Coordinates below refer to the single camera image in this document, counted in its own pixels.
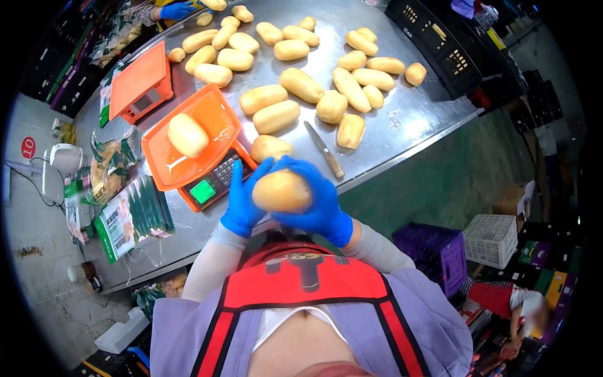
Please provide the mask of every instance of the stainless steel table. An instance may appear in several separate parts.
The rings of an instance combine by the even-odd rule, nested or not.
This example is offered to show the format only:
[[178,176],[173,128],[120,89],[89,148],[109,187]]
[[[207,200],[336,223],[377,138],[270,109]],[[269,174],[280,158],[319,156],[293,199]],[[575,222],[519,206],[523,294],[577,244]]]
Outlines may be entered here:
[[[256,138],[257,132],[251,117],[243,115],[238,106],[240,95],[257,86],[278,83],[280,73],[289,67],[301,68],[325,90],[334,89],[331,72],[336,66],[336,60],[352,50],[345,41],[345,36],[350,30],[359,27],[369,27],[373,30],[379,38],[377,56],[396,57],[407,66],[420,62],[427,68],[425,82],[419,87],[412,87],[402,76],[394,76],[396,87],[385,94],[383,109],[373,110],[363,115],[366,132],[355,151],[337,146],[336,127],[318,119],[315,115],[315,105],[290,95],[290,98],[300,102],[301,116],[297,123],[274,135],[293,145],[296,158],[316,164],[323,174],[337,185],[339,193],[404,161],[481,112],[480,109],[473,107],[467,98],[450,100],[437,75],[406,34],[381,11],[361,1],[235,1],[229,3],[224,11],[215,12],[213,21],[208,26],[199,27],[195,23],[198,14],[195,14],[157,36],[143,46],[137,55],[161,40],[165,41],[166,49],[169,51],[181,46],[182,41],[193,33],[211,28],[219,29],[222,18],[231,15],[230,10],[237,3],[245,4],[255,15],[255,20],[249,24],[241,24],[239,31],[246,32],[257,39],[260,42],[260,50],[254,54],[256,59],[251,69],[247,72],[235,73],[232,82],[223,89],[223,93],[241,119],[243,129],[239,141],[248,149]],[[255,31],[257,23],[268,21],[283,28],[287,25],[297,25],[305,16],[316,18],[315,32],[320,37],[320,46],[311,48],[310,54],[304,59],[293,62],[281,62],[275,59],[273,47],[268,46],[257,35]],[[186,60],[178,64],[172,63],[174,96],[138,122],[137,127],[141,133],[147,132],[173,108],[204,85],[185,72],[185,63]],[[348,112],[358,114],[351,106]],[[99,129],[98,115],[97,91],[75,120],[77,144],[83,147],[87,154],[90,154],[88,143],[94,130],[98,140],[105,141],[121,137],[124,130],[129,127],[122,118],[118,117],[103,129]],[[333,148],[346,172],[342,181],[335,180],[304,128],[302,124],[304,120],[313,124],[325,143]],[[137,165],[136,174],[150,174],[144,159]],[[153,239],[144,248],[133,250],[129,256],[123,257],[113,265],[109,265],[97,239],[84,248],[84,257],[94,263],[105,293],[152,279],[193,262],[227,208],[227,198],[224,197],[202,213],[195,213],[175,190],[165,194],[176,225],[175,235],[162,240]],[[254,234],[272,225],[272,221],[266,217],[256,226]]]

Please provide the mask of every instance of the worker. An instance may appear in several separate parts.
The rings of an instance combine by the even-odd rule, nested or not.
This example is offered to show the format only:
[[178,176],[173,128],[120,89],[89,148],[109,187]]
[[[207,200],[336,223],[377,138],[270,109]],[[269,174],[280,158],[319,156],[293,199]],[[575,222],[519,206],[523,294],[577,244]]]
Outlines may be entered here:
[[[312,204],[272,218],[322,235],[341,253],[269,240],[238,268],[266,214],[253,187],[284,168],[307,181]],[[289,156],[267,158],[245,182],[234,163],[229,207],[182,297],[155,303],[152,334],[154,377],[464,376],[473,353],[471,333],[440,287],[343,212],[316,166]]]
[[542,293],[512,282],[483,282],[468,276],[460,292],[482,308],[511,320],[511,341],[505,349],[509,352],[504,352],[508,360],[517,357],[524,337],[532,331],[544,334],[555,316],[555,310]]
[[200,0],[131,0],[130,11],[142,25],[157,24],[161,33],[202,8]]

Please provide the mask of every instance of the white plastic crate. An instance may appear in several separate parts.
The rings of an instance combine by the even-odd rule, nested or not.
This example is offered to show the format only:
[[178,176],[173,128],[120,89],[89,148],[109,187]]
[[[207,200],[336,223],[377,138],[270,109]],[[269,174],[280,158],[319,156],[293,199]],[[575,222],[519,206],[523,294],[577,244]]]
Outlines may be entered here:
[[503,269],[517,247],[515,216],[475,215],[463,235],[467,260]]

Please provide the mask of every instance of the digital scale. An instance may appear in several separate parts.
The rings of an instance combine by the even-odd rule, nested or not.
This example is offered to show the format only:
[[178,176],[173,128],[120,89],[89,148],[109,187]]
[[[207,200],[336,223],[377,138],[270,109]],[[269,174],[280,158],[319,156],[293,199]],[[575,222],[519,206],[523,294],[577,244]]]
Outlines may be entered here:
[[134,124],[173,95],[169,60],[165,55],[165,42],[161,41],[113,78],[109,120],[121,115]]
[[[207,133],[209,144],[194,159],[170,143],[168,126],[178,114],[191,116]],[[257,164],[236,137],[241,123],[216,84],[208,84],[187,98],[142,138],[142,149],[160,191],[177,189],[189,207],[200,212],[230,189],[236,160],[247,178]]]

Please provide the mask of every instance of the blue nitrile glove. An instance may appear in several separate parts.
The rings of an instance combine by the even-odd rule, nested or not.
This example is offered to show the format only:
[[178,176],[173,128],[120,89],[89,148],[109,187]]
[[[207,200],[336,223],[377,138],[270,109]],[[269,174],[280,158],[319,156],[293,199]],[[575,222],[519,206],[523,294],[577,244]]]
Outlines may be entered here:
[[352,218],[339,208],[335,185],[307,161],[283,156],[279,163],[279,168],[289,169],[306,180],[312,191],[312,204],[304,214],[273,212],[272,218],[285,226],[320,234],[337,247],[347,245],[352,237]]
[[161,17],[162,19],[169,18],[172,20],[183,20],[187,18],[191,13],[197,10],[197,8],[190,6],[192,5],[192,3],[192,1],[188,1],[175,2],[172,4],[164,5],[159,11],[159,17]]
[[222,219],[220,219],[226,229],[241,237],[248,238],[251,236],[253,226],[266,215],[266,211],[259,209],[253,203],[251,193],[257,180],[283,165],[283,162],[279,161],[273,166],[273,162],[274,157],[265,159],[245,183],[243,183],[241,161],[235,161],[232,167],[228,209],[222,216]]

